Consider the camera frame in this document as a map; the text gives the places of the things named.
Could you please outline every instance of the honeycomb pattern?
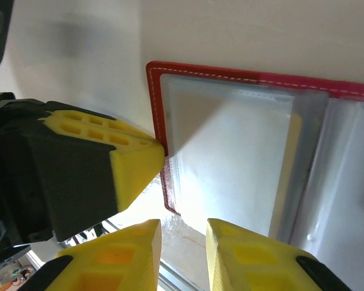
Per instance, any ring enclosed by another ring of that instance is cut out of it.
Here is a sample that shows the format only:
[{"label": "honeycomb pattern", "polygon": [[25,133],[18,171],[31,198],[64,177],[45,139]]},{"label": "honeycomb pattern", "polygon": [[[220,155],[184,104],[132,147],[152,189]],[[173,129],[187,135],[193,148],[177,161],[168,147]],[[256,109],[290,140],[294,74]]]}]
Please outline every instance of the honeycomb pattern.
[{"label": "honeycomb pattern", "polygon": [[65,249],[73,261],[47,291],[156,291],[160,250],[157,219]]},{"label": "honeycomb pattern", "polygon": [[295,258],[307,252],[219,219],[206,234],[212,291],[320,291]]},{"label": "honeycomb pattern", "polygon": [[126,210],[163,168],[163,146],[124,121],[76,110],[57,110],[40,121],[59,135],[114,146],[109,156],[119,212]]},{"label": "honeycomb pattern", "polygon": [[54,111],[44,123],[56,133],[111,144],[119,150],[149,146],[153,138],[121,120],[74,110]]}]

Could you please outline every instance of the white stitching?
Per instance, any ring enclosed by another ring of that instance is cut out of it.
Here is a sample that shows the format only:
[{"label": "white stitching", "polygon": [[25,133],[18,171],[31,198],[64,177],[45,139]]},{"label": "white stitching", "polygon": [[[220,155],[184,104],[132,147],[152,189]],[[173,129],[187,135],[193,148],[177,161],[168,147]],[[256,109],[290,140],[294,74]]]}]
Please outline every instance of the white stitching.
[{"label": "white stitching", "polygon": [[229,77],[229,76],[223,76],[223,75],[205,74],[205,73],[198,73],[198,72],[192,72],[192,71],[187,71],[187,70],[175,70],[175,69],[168,69],[168,68],[151,68],[150,69],[150,79],[151,79],[151,86],[152,87],[153,87],[152,70],[166,70],[166,71],[189,73],[189,74],[194,74],[194,75],[204,75],[204,76],[211,76],[211,77],[230,79],[230,80],[237,80],[237,81],[243,80],[243,81],[254,82],[254,83],[260,82],[260,83],[269,83],[269,84],[285,85],[285,86],[292,86],[292,87],[303,87],[303,88],[317,89],[317,90],[322,90],[322,91],[349,93],[349,94],[353,94],[353,95],[362,95],[362,96],[364,96],[364,93],[349,92],[347,90],[328,89],[328,88],[316,87],[316,86],[311,86],[311,85],[294,84],[294,83],[290,84],[290,83],[275,82],[275,81],[268,81],[268,80],[254,80],[254,79],[245,79],[245,78],[235,78],[235,77]]},{"label": "white stitching", "polygon": [[[159,125],[159,117],[158,117],[158,106],[157,106],[157,100],[155,99],[155,87],[153,86],[153,77],[152,77],[152,70],[166,70],[166,71],[173,71],[173,72],[180,72],[180,73],[189,73],[189,74],[193,74],[193,75],[204,75],[204,76],[211,76],[211,77],[217,77],[217,78],[224,78],[224,79],[230,79],[230,80],[238,80],[238,81],[247,81],[247,82],[260,82],[260,83],[269,83],[269,84],[276,84],[276,85],[282,85],[282,82],[274,82],[274,81],[268,81],[268,80],[254,80],[254,79],[245,79],[245,78],[234,78],[234,77],[228,77],[228,76],[222,76],[222,75],[216,75],[216,74],[204,74],[204,73],[198,73],[198,72],[192,72],[192,71],[187,71],[187,70],[175,70],[175,69],[167,69],[167,68],[151,68],[150,69],[150,83],[151,83],[151,98],[153,99],[153,105],[155,106],[155,120],[156,120],[156,124],[157,124],[157,129],[158,129],[158,133],[161,136],[161,131],[160,131],[160,125]],[[284,85],[287,86],[293,86],[293,87],[303,87],[303,88],[310,88],[310,89],[319,89],[319,90],[323,90],[323,91],[330,91],[330,92],[341,92],[341,93],[350,93],[350,94],[355,94],[355,95],[362,95],[364,96],[364,93],[359,93],[359,92],[349,92],[346,90],[337,90],[337,89],[327,89],[327,88],[318,88],[316,86],[310,86],[310,85],[304,85],[304,84],[289,84],[289,83],[284,83]],[[172,177],[172,164],[171,161],[170,162],[170,175]]]}]

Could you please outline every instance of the red leather cover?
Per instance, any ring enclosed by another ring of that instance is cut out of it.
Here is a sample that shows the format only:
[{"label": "red leather cover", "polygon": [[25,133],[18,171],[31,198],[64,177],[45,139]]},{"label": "red leather cover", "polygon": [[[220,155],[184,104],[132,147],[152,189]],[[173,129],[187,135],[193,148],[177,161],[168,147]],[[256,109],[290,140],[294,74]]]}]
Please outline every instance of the red leather cover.
[{"label": "red leather cover", "polygon": [[[197,78],[218,79],[249,84],[273,85],[288,89],[314,89],[329,92],[333,98],[364,101],[364,84],[353,82],[330,81],[302,76],[280,75],[161,61],[152,61],[148,63],[146,66],[146,72],[152,107],[153,124],[155,127],[155,136],[162,142],[166,150],[166,156],[168,156],[168,148],[160,84],[162,74],[194,76]],[[175,210],[176,205],[172,179],[172,167],[168,157],[166,157],[166,162],[161,172],[161,182],[166,208],[176,214],[179,214]]]}]

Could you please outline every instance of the red border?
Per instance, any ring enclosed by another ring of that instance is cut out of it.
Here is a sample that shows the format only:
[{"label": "red border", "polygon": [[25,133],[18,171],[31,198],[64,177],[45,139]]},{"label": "red border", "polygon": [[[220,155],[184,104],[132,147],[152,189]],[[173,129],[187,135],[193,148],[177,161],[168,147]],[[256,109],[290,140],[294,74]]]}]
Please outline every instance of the red border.
[{"label": "red border", "polygon": [[160,78],[163,74],[194,76],[242,82],[250,84],[274,85],[289,89],[314,89],[329,92],[333,98],[364,101],[364,84],[346,81],[330,81],[302,76],[279,75],[236,69],[208,67],[204,65],[179,64],[175,62],[152,61],[146,66],[155,136],[161,141],[166,152],[166,162],[161,172],[164,203],[167,209],[177,213],[172,168],[168,156],[166,125],[164,121]]}]

